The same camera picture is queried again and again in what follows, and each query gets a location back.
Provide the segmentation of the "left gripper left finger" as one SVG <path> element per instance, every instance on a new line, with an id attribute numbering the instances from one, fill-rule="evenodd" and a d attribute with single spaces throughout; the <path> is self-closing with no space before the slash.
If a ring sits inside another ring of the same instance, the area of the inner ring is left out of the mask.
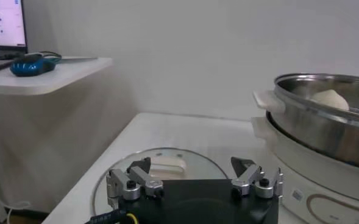
<path id="1" fill-rule="evenodd" d="M 151 168 L 150 157 L 134 161 L 123 172 L 121 169 L 111 169 L 106 174 L 107 202 L 112 208 L 119 199 L 137 201 L 141 193 L 150 198 L 164 197 L 163 181 L 149 174 Z"/>

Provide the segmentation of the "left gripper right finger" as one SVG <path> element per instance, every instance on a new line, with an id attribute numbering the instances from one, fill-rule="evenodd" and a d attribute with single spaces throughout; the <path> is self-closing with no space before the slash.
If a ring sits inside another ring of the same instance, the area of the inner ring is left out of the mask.
<path id="1" fill-rule="evenodd" d="M 265 172 L 252 160 L 238 157 L 231 157 L 231 165 L 236 173 L 231 180 L 232 190 L 240 198 L 249 195 L 251 189 L 259 198 L 283 197 L 283 173 L 279 167 Z"/>

